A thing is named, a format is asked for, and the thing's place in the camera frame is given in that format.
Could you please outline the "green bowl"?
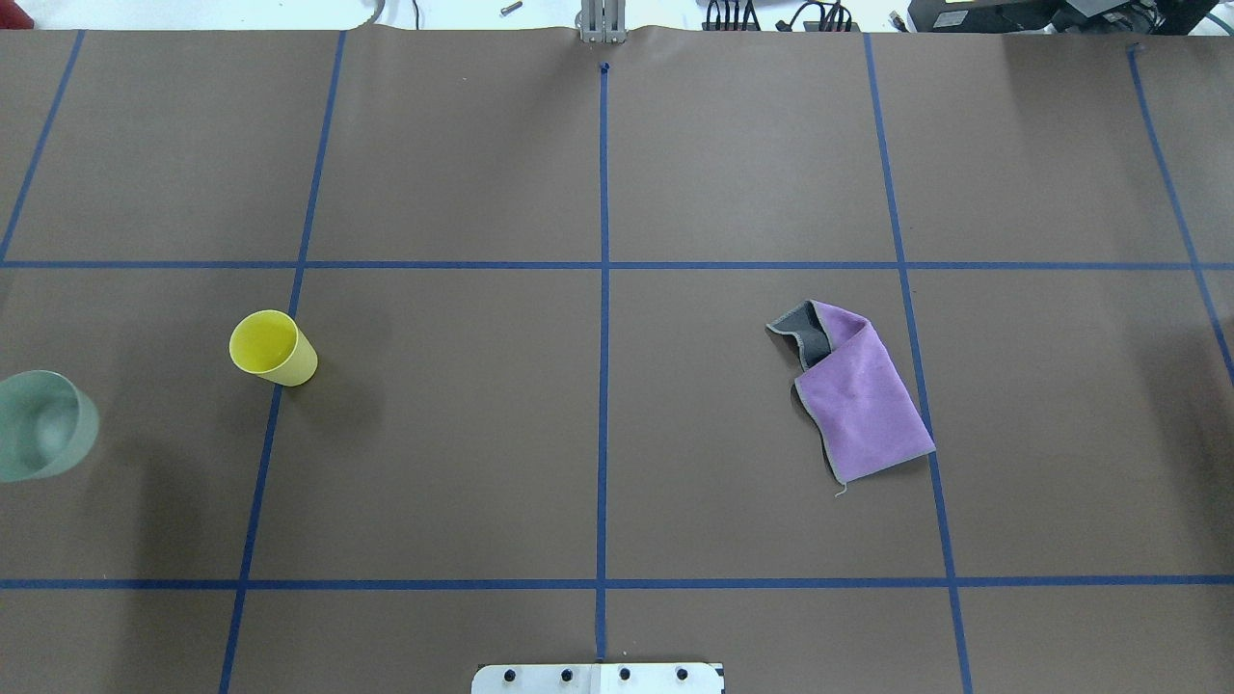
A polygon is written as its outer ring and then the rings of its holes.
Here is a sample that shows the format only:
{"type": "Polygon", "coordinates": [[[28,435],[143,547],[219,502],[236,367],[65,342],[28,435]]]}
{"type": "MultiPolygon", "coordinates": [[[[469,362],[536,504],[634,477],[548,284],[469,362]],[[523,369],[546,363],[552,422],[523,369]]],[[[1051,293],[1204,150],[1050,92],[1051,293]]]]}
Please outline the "green bowl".
{"type": "Polygon", "coordinates": [[[97,438],[96,404],[65,375],[48,370],[1,382],[1,480],[59,475],[79,466],[97,438]]]}

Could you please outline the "purple grey cloth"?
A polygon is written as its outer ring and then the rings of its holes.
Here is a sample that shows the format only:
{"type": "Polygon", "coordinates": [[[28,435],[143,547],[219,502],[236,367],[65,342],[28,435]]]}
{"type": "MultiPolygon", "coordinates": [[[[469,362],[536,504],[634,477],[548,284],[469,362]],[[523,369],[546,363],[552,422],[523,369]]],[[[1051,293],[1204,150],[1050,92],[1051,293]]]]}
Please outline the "purple grey cloth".
{"type": "Polygon", "coordinates": [[[806,300],[765,327],[796,347],[793,391],[843,488],[935,452],[921,409],[868,317],[806,300]]]}

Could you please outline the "yellow plastic cup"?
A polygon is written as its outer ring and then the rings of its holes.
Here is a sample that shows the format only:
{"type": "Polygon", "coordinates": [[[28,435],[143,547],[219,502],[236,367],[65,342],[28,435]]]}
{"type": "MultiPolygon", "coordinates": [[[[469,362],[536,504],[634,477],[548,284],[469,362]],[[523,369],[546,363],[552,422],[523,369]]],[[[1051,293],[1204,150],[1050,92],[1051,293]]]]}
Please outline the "yellow plastic cup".
{"type": "Polygon", "coordinates": [[[318,354],[292,317],[260,310],[242,319],[228,340],[230,361],[242,372],[279,387],[300,387],[313,377],[318,354]]]}

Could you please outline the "aluminium frame post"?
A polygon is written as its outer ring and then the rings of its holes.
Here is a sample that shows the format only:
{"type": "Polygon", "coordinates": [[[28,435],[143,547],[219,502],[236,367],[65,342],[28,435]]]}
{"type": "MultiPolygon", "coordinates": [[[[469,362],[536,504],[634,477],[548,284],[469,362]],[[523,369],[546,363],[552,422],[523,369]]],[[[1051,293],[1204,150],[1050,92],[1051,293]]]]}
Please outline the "aluminium frame post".
{"type": "Polygon", "coordinates": [[[624,43],[629,30],[626,22],[624,0],[582,0],[575,17],[578,35],[582,43],[624,43]]]}

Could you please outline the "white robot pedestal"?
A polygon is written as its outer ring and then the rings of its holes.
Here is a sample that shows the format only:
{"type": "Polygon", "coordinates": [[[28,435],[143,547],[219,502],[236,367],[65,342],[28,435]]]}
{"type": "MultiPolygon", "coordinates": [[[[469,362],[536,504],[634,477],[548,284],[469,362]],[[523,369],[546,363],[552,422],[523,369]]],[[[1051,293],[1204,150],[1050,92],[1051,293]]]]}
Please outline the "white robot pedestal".
{"type": "Polygon", "coordinates": [[[724,693],[723,666],[706,662],[490,664],[471,693],[724,693]]]}

